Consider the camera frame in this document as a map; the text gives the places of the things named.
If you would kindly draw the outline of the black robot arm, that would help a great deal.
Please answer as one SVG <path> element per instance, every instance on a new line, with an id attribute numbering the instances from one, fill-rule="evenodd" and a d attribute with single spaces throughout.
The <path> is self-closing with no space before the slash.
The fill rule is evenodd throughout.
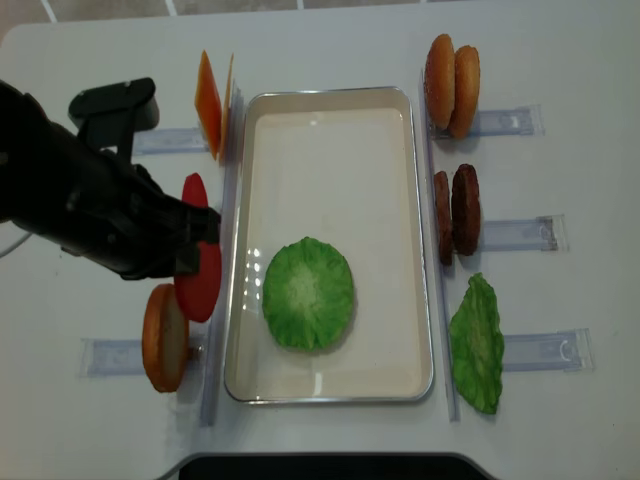
<path id="1" fill-rule="evenodd" d="M 132 161 L 159 123 L 152 79 L 85 90 L 71 133 L 38 101 L 1 85 L 1 218 L 125 280 L 211 274 L 220 215 L 166 194 Z"/>

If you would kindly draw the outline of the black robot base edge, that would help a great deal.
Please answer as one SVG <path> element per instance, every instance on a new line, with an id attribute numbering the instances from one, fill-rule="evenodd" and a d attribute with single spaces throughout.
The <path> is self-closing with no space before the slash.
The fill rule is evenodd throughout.
<path id="1" fill-rule="evenodd" d="M 181 479 L 486 479 L 454 456 L 238 455 L 202 457 L 180 468 Z"/>

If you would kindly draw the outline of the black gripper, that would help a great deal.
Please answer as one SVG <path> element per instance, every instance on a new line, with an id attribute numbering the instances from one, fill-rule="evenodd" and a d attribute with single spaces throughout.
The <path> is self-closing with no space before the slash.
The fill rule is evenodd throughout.
<path id="1" fill-rule="evenodd" d="M 196 275 L 221 216 L 166 194 L 139 164 L 80 162 L 64 173 L 64 251 L 125 280 Z"/>

